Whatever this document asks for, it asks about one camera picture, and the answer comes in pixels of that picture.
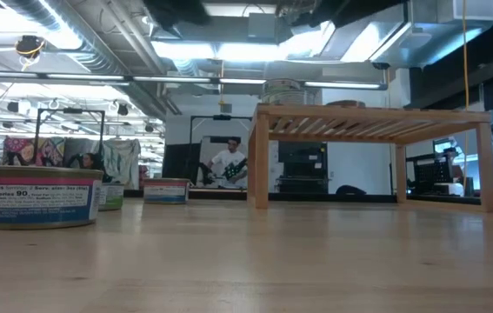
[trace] man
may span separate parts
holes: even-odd
[[[223,150],[217,153],[207,164],[208,168],[212,168],[214,164],[220,163],[223,166],[223,170],[226,169],[230,164],[238,165],[246,156],[237,150],[240,144],[240,137],[232,137],[227,142],[227,150]],[[246,188],[246,179],[248,176],[248,171],[246,166],[228,181],[225,180],[223,187],[226,188]]]

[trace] wooden slatted table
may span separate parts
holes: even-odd
[[[489,112],[361,109],[260,103],[256,107],[250,129],[248,201],[258,209],[267,209],[269,141],[279,140],[393,143],[396,146],[397,202],[421,204],[418,201],[407,200],[406,197],[406,145],[445,137],[460,131],[476,130],[481,204],[433,203],[433,206],[493,212],[493,152],[490,121]]]

